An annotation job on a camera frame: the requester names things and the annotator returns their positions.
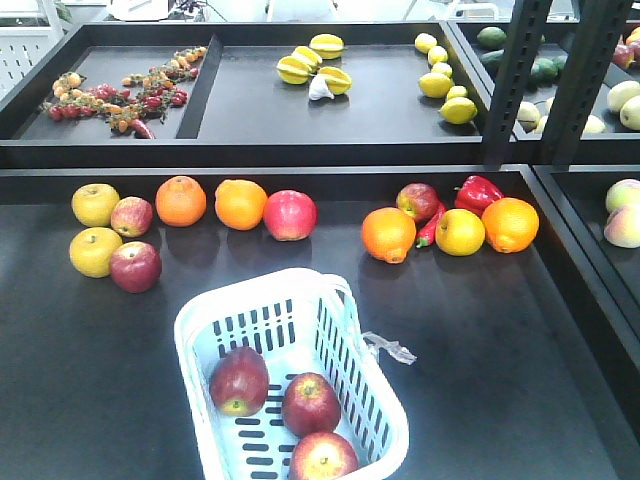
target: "avocado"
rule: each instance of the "avocado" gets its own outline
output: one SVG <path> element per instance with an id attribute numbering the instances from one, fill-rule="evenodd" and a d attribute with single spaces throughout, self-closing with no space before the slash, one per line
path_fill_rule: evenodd
<path id="1" fill-rule="evenodd" d="M 553 63 L 553 60 L 548 58 L 538 58 L 534 63 L 537 63 L 540 66 L 542 71 L 542 82 L 543 83 L 551 83 L 558 76 L 558 67 Z"/>
<path id="2" fill-rule="evenodd" d="M 500 27 L 485 27 L 480 30 L 476 39 L 487 50 L 498 50 L 504 46 L 507 34 Z"/>
<path id="3" fill-rule="evenodd" d="M 492 77 L 498 73 L 498 68 L 500 68 L 503 55 L 504 50 L 495 50 L 493 52 L 487 52 L 480 55 L 480 63 L 482 63 L 484 68 Z"/>

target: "yellow fruit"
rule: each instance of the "yellow fruit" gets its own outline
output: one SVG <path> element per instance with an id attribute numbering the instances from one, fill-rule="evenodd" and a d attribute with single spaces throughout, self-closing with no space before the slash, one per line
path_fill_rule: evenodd
<path id="1" fill-rule="evenodd" d="M 433 73 L 444 73 L 447 77 L 451 78 L 453 75 L 453 68 L 447 62 L 434 63 L 431 67 Z"/>
<path id="2" fill-rule="evenodd" d="M 462 125 L 476 117 L 478 108 L 472 100 L 466 97 L 455 97 L 445 102 L 440 108 L 440 114 L 447 122 Z"/>
<path id="3" fill-rule="evenodd" d="M 427 54 L 429 50 L 438 45 L 438 40 L 433 35 L 421 33 L 416 37 L 414 45 L 419 52 Z"/>
<path id="4" fill-rule="evenodd" d="M 440 45 L 436 45 L 427 54 L 427 60 L 429 61 L 429 65 L 435 65 L 438 62 L 446 62 L 449 60 L 449 54 L 447 51 L 441 47 Z"/>
<path id="5" fill-rule="evenodd" d="M 336 67 L 322 67 L 318 70 L 318 75 L 322 75 L 325 82 L 327 82 L 327 87 L 334 95 L 343 94 L 353 84 L 351 77 Z"/>
<path id="6" fill-rule="evenodd" d="M 464 85 L 454 85 L 447 92 L 447 96 L 445 98 L 446 100 L 451 100 L 452 98 L 466 97 L 468 95 L 469 92 L 467 91 L 467 87 L 465 87 Z"/>
<path id="7" fill-rule="evenodd" d="M 87 277 L 106 277 L 110 273 L 111 254 L 121 245 L 122 238 L 110 228 L 86 228 L 71 240 L 69 259 Z"/>
<path id="8" fill-rule="evenodd" d="M 309 47 L 305 46 L 296 47 L 291 56 L 309 65 L 312 71 L 315 71 L 318 68 L 318 65 L 322 63 L 322 57 Z"/>
<path id="9" fill-rule="evenodd" d="M 111 224 L 111 212 L 120 201 L 115 188 L 106 183 L 90 183 L 77 189 L 71 197 L 71 209 L 87 227 L 106 227 Z"/>
<path id="10" fill-rule="evenodd" d="M 344 42 L 336 35 L 321 33 L 309 42 L 309 48 L 314 50 L 324 59 L 338 58 L 344 50 Z"/>
<path id="11" fill-rule="evenodd" d="M 291 55 L 282 57 L 276 69 L 282 80 L 293 85 L 305 83 L 311 73 L 311 67 L 308 64 Z"/>
<path id="12" fill-rule="evenodd" d="M 443 98 L 453 86 L 453 81 L 444 73 L 426 73 L 418 80 L 422 93 L 431 98 Z"/>
<path id="13" fill-rule="evenodd" d="M 482 220 L 469 210 L 447 210 L 436 227 L 436 244 L 443 252 L 455 257 L 472 255 L 484 243 Z"/>

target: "lemon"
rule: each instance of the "lemon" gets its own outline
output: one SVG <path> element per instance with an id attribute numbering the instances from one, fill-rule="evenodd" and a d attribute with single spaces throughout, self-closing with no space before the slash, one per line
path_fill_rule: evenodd
<path id="1" fill-rule="evenodd" d="M 300 85 L 309 79 L 311 67 L 294 56 L 282 57 L 276 66 L 278 75 L 287 83 Z"/>
<path id="2" fill-rule="evenodd" d="M 428 33 L 420 33 L 416 37 L 414 45 L 419 52 L 427 54 L 429 53 L 429 50 L 438 45 L 438 40 L 436 40 L 436 37 L 429 35 Z"/>
<path id="3" fill-rule="evenodd" d="M 349 74 L 336 67 L 322 67 L 318 70 L 318 75 L 324 78 L 327 87 L 334 95 L 342 95 L 353 84 Z"/>
<path id="4" fill-rule="evenodd" d="M 309 48 L 314 50 L 324 59 L 338 58 L 344 50 L 344 42 L 336 35 L 321 33 L 309 42 Z"/>
<path id="5" fill-rule="evenodd" d="M 478 114 L 478 108 L 472 100 L 466 97 L 455 97 L 447 100 L 440 109 L 444 119 L 454 125 L 470 122 Z"/>
<path id="6" fill-rule="evenodd" d="M 447 62 L 437 62 L 431 67 L 433 73 L 444 73 L 447 77 L 451 78 L 453 75 L 453 68 Z"/>
<path id="7" fill-rule="evenodd" d="M 467 97 L 468 95 L 469 95 L 469 92 L 467 91 L 467 87 L 465 87 L 464 85 L 454 85 L 447 92 L 447 96 L 445 98 L 447 100 L 451 100 L 452 98 Z"/>
<path id="8" fill-rule="evenodd" d="M 309 65 L 312 71 L 317 69 L 318 65 L 322 63 L 322 57 L 317 52 L 305 46 L 296 47 L 293 53 L 291 53 L 291 56 Z"/>
<path id="9" fill-rule="evenodd" d="M 447 51 L 441 47 L 440 45 L 436 45 L 427 54 L 427 60 L 429 61 L 429 65 L 435 65 L 438 62 L 446 62 L 449 60 L 449 54 Z"/>
<path id="10" fill-rule="evenodd" d="M 453 81 L 444 73 L 426 73 L 418 80 L 420 90 L 427 97 L 443 98 L 453 86 Z"/>

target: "red apple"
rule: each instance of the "red apple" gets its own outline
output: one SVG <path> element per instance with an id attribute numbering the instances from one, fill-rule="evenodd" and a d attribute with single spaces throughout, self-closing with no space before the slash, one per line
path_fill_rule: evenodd
<path id="1" fill-rule="evenodd" d="M 398 192 L 396 207 L 415 220 L 426 222 L 438 210 L 440 198 L 438 192 L 427 183 L 410 183 Z"/>
<path id="2" fill-rule="evenodd" d="M 358 456 L 344 437 L 316 432 L 298 442 L 289 465 L 289 480 L 334 480 L 355 472 Z"/>
<path id="3" fill-rule="evenodd" d="M 619 43 L 613 51 L 613 58 L 611 61 L 623 70 L 627 70 L 633 63 L 633 49 L 628 45 Z"/>
<path id="4" fill-rule="evenodd" d="M 153 207 L 144 198 L 126 197 L 111 212 L 111 228 L 123 237 L 144 235 L 153 220 Z"/>
<path id="5" fill-rule="evenodd" d="M 340 401 L 325 378 L 313 372 L 296 375 L 284 393 L 282 421 L 298 437 L 332 432 L 340 422 Z"/>
<path id="6" fill-rule="evenodd" d="M 111 278 L 129 293 L 149 290 L 160 278 L 162 260 L 151 244 L 128 242 L 117 248 L 109 259 Z"/>
<path id="7" fill-rule="evenodd" d="M 318 223 L 318 207 L 304 193 L 280 190 L 267 199 L 262 218 L 276 240 L 302 240 Z"/>
<path id="8" fill-rule="evenodd" d="M 231 350 L 216 365 L 209 381 L 213 404 L 225 415 L 257 413 L 269 393 L 269 372 L 262 356 L 249 346 Z"/>

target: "red chili pepper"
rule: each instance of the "red chili pepper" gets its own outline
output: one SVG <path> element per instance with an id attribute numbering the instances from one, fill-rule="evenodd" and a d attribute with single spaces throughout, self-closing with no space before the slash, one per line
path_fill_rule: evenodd
<path id="1" fill-rule="evenodd" d="M 454 205 L 480 217 L 485 208 L 502 197 L 504 194 L 489 180 L 480 175 L 471 175 L 458 190 Z"/>
<path id="2" fill-rule="evenodd" d="M 139 118 L 131 120 L 129 126 L 133 128 L 142 138 L 156 138 L 147 124 Z"/>
<path id="3" fill-rule="evenodd" d="M 420 229 L 418 235 L 416 235 L 416 248 L 426 247 L 433 243 L 436 239 L 436 227 L 438 226 L 438 222 L 446 211 L 447 207 L 445 207 L 444 203 L 440 202 L 436 213 L 433 214 L 433 217 L 429 219 L 424 227 Z"/>

